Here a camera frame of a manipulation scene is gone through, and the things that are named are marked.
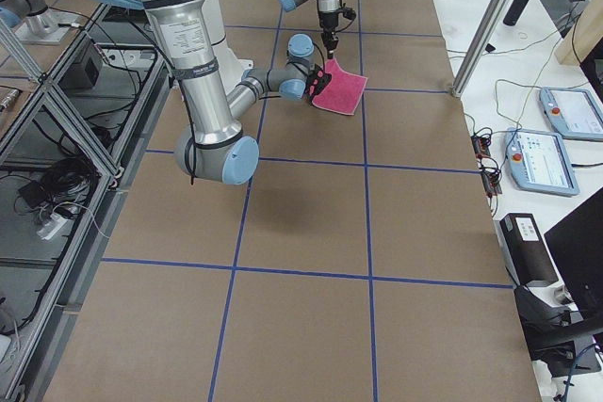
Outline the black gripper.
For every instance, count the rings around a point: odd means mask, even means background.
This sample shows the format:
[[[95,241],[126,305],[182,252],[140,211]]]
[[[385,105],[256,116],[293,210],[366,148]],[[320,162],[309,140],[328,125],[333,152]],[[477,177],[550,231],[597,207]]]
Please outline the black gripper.
[[[339,17],[343,16],[349,21],[354,21],[356,12],[353,8],[348,7],[343,0],[317,0],[317,11],[321,38],[323,42],[326,42],[327,58],[333,59],[338,42],[336,34]]]
[[[306,78],[305,93],[309,97],[318,96],[330,83],[332,75],[321,68],[310,71]]]

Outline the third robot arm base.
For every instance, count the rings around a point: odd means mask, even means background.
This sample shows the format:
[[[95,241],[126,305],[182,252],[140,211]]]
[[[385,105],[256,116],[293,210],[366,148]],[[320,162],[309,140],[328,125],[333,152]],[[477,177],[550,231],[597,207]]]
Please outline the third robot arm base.
[[[59,45],[81,27],[77,13],[56,12],[45,0],[1,0],[1,19],[24,44]]]

